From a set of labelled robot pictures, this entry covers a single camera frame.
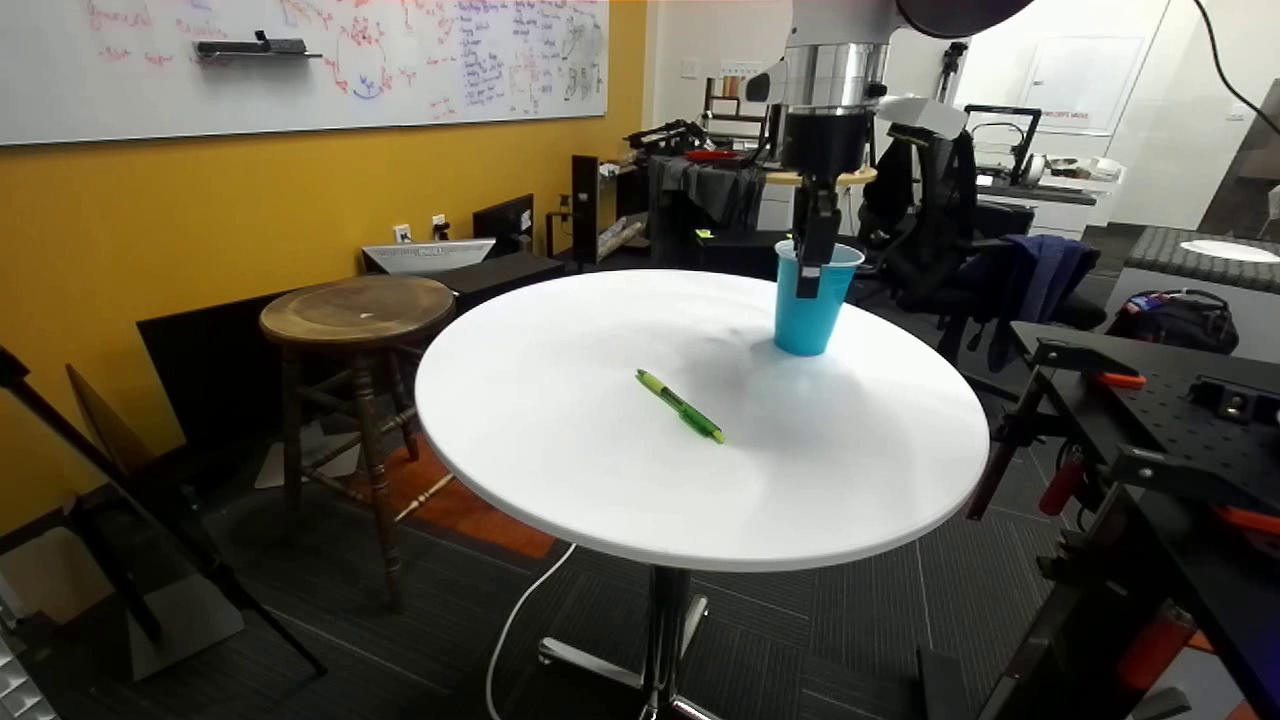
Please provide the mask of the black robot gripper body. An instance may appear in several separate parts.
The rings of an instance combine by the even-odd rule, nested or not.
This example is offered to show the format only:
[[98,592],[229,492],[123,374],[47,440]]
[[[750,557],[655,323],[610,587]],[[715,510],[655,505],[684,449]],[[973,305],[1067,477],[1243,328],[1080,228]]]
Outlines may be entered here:
[[871,114],[822,114],[792,111],[783,120],[783,164],[808,181],[837,181],[863,164],[863,146],[871,140]]

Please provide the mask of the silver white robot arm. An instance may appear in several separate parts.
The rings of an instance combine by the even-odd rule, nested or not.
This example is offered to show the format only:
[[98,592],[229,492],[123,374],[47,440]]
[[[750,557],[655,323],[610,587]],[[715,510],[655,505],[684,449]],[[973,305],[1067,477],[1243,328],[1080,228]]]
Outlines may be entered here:
[[801,177],[792,251],[798,299],[822,292],[837,251],[837,181],[863,164],[878,120],[924,127],[940,140],[964,132],[964,111],[950,100],[892,95],[886,86],[886,47],[897,27],[932,38],[973,38],[1033,0],[792,0],[792,27],[782,59],[752,79],[752,100],[770,108],[770,151]]

